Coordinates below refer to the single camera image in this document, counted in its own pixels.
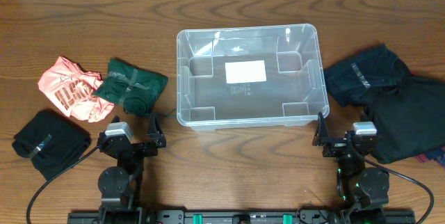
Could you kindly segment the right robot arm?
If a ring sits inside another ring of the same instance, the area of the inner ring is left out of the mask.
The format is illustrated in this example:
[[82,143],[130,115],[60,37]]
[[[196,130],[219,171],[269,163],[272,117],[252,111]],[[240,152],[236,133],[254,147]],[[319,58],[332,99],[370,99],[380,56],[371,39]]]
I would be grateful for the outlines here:
[[365,156],[378,142],[372,122],[356,122],[342,137],[331,137],[325,118],[318,114],[313,146],[323,148],[325,158],[337,165],[337,191],[345,209],[328,214],[327,223],[377,223],[385,219],[381,207],[389,202],[389,174],[376,167],[366,167]]

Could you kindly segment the salmon pink printed shirt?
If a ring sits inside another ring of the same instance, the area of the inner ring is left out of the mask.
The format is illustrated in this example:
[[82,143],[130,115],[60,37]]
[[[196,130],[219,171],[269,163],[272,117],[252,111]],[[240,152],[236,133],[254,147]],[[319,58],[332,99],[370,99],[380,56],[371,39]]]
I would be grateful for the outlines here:
[[84,72],[64,56],[40,77],[39,90],[67,117],[88,122],[103,120],[114,104],[94,92],[103,84],[97,72]]

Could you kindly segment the red navy plaid shirt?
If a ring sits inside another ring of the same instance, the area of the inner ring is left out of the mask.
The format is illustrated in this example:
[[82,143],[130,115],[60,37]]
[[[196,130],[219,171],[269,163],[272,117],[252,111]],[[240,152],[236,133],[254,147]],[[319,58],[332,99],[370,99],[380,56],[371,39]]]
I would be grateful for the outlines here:
[[428,161],[435,161],[441,167],[444,167],[445,166],[444,156],[445,156],[444,147],[441,147],[441,148],[433,150],[431,152],[426,152],[424,154],[420,154],[420,155],[416,156],[416,159],[421,163],[425,163]]

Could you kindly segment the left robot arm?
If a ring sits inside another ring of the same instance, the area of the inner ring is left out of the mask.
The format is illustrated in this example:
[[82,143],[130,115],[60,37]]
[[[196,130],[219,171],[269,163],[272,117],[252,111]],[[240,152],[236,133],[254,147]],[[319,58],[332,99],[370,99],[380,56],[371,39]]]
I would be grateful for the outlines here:
[[156,112],[150,114],[147,137],[145,142],[132,143],[133,132],[129,124],[120,121],[117,116],[99,135],[99,151],[117,160],[117,165],[104,170],[98,179],[98,188],[102,194],[100,224],[156,222],[152,211],[140,203],[144,159],[155,157],[158,149],[166,146]]

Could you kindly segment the black taped shirt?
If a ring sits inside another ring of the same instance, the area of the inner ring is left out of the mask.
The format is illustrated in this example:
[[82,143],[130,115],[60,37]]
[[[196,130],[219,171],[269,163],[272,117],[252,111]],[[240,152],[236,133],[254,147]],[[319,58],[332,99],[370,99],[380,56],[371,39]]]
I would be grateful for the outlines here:
[[411,75],[386,45],[361,51],[324,70],[328,93],[340,106],[366,106]]

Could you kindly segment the dark green shirt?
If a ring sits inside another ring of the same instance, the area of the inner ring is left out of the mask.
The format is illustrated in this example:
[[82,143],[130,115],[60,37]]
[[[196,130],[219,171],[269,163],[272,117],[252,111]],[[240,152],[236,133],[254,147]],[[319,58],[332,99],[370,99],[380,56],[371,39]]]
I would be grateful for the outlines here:
[[167,83],[168,78],[163,74],[112,58],[103,84],[93,95],[122,106],[127,114],[146,118],[151,114]]

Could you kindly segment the large black shirt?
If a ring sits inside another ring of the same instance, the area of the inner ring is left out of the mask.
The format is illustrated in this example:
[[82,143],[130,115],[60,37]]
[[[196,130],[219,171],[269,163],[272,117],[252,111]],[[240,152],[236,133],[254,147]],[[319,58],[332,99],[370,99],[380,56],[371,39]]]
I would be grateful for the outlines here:
[[444,82],[410,76],[364,107],[380,139],[372,156],[393,163],[444,147]]

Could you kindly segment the black garment with tape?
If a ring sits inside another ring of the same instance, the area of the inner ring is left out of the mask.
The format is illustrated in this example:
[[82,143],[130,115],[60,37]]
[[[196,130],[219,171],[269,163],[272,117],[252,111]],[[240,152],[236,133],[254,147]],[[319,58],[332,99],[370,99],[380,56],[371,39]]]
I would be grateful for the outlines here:
[[79,160],[91,144],[90,133],[59,113],[39,111],[17,134],[12,147],[30,159],[49,180]]

